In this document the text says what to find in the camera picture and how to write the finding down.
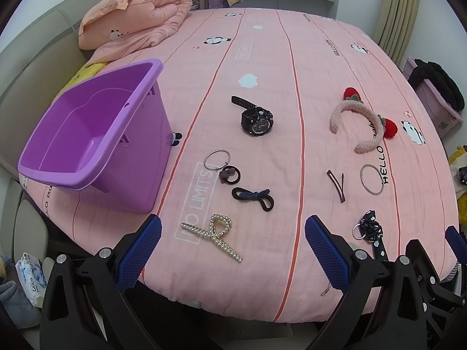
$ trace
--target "headboard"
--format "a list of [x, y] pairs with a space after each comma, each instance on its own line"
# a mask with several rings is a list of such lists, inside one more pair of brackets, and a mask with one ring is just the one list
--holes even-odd
[[60, 89], [90, 58], [78, 47], [84, 14], [100, 0], [65, 0], [42, 14], [0, 52], [0, 165], [16, 166]]

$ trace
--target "storage bin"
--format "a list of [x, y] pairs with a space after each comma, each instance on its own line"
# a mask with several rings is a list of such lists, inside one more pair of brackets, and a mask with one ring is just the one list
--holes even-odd
[[144, 60], [66, 90], [29, 138], [18, 171], [80, 191], [80, 201], [150, 212], [173, 139], [157, 84], [162, 68]]
[[[413, 69], [417, 66], [413, 58], [407, 57], [404, 69], [402, 71], [405, 78], [408, 80]], [[464, 122], [461, 114], [456, 112], [441, 96], [435, 86], [425, 79], [415, 90], [422, 105], [425, 107], [430, 116], [436, 132], [442, 138], [450, 131], [457, 122]]]

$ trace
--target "pearl hair clip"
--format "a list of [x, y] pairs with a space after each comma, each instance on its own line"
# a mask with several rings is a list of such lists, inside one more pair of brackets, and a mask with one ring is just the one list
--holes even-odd
[[[216, 221], [221, 221], [226, 227], [222, 229], [219, 233], [216, 232]], [[209, 221], [209, 231], [198, 228], [197, 226], [191, 225], [189, 223], [181, 223], [180, 226], [189, 230], [195, 234], [201, 236], [201, 238], [211, 239], [221, 250], [224, 250], [228, 255], [230, 255], [237, 262], [241, 263], [242, 258], [235, 251], [232, 250], [223, 240], [220, 239], [223, 235], [226, 235], [228, 231], [232, 228], [232, 221], [227, 216], [221, 216], [218, 214], [212, 215], [211, 220]]]

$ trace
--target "silver bolt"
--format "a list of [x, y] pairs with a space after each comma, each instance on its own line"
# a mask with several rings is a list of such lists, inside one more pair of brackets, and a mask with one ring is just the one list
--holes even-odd
[[57, 263], [62, 264], [64, 261], [66, 261], [66, 255], [65, 255], [65, 254], [60, 254], [60, 255], [57, 257]]
[[363, 250], [357, 250], [357, 251], [355, 252], [355, 256], [356, 256], [358, 259], [363, 260], [363, 259], [366, 259], [366, 258], [367, 258], [367, 253], [364, 252]]
[[399, 258], [399, 260], [401, 261], [401, 263], [402, 263], [403, 265], [408, 265], [408, 264], [410, 263], [410, 259], [407, 258], [405, 255], [402, 255], [402, 256]]
[[104, 247], [103, 249], [99, 251], [99, 256], [105, 259], [105, 258], [110, 257], [111, 253], [112, 251], [108, 247]]

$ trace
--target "watch strap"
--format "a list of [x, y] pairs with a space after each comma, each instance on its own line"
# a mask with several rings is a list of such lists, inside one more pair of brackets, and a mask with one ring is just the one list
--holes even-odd
[[256, 107], [256, 105], [252, 104], [251, 102], [249, 102], [247, 100], [244, 100], [244, 99], [242, 99], [240, 97], [237, 97], [237, 96], [232, 96], [232, 102], [235, 105], [241, 106], [242, 108], [245, 108], [245, 109], [251, 109], [251, 108]]

